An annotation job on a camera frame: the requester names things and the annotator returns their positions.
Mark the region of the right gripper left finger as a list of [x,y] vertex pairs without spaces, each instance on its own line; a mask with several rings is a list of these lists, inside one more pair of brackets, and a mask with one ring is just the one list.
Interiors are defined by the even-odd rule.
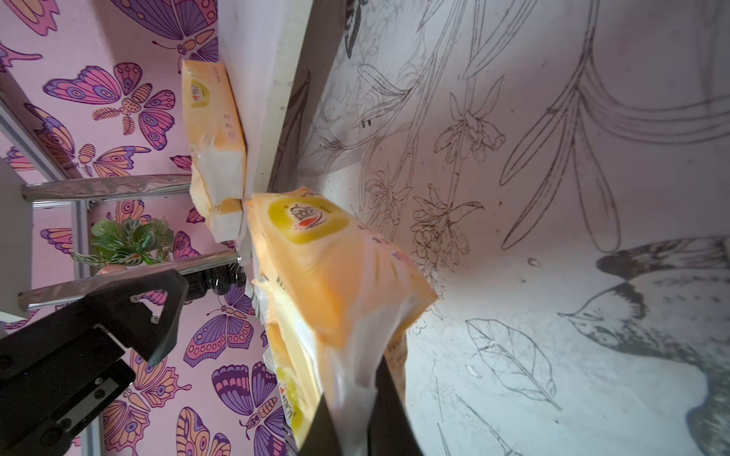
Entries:
[[[180,315],[186,302],[188,282],[175,270],[151,275],[114,279],[95,277],[83,300],[124,346],[133,349],[150,366],[160,364],[175,348]],[[132,299],[152,291],[163,291],[167,299],[159,315]]]

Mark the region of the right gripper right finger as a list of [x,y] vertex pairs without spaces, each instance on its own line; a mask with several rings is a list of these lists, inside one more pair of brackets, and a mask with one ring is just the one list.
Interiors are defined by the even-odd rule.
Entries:
[[[366,433],[365,454],[422,456],[423,451],[400,401],[385,358],[382,358],[376,371],[376,386],[378,393]],[[344,454],[327,402],[322,396],[310,431],[303,443],[298,445],[298,455]]]

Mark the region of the orange tissue pack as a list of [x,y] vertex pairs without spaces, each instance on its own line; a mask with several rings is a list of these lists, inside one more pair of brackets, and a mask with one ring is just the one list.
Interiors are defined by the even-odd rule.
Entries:
[[298,444],[325,406],[347,455],[366,451],[376,372],[437,295],[411,258],[307,188],[244,205],[285,418]]
[[211,206],[205,216],[205,224],[214,241],[235,241],[243,226],[243,203],[240,199],[225,199]]
[[244,193],[246,147],[233,91],[222,63],[182,64],[184,131],[192,159],[190,195],[198,213]]

